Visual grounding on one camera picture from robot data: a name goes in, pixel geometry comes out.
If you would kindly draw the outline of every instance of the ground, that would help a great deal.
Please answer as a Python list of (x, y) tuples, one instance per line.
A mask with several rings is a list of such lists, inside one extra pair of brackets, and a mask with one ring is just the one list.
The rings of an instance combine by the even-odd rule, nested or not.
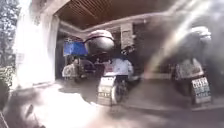
[(224, 108), (192, 109), (189, 99), (168, 80), (143, 81), (112, 108), (96, 104), (97, 83), (95, 79), (79, 85), (58, 81), (17, 90), (4, 110), (6, 120), (10, 128), (224, 127)]

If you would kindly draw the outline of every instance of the white license plate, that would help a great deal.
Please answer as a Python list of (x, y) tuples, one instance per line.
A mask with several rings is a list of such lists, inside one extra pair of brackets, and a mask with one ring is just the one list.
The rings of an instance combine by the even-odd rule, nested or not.
[(192, 84), (194, 88), (201, 88), (208, 86), (208, 81), (206, 77), (203, 77), (196, 80), (192, 80)]
[(209, 83), (206, 77), (192, 80), (196, 103), (208, 102), (211, 100)]
[(102, 77), (100, 79), (100, 85), (113, 86), (116, 77)]

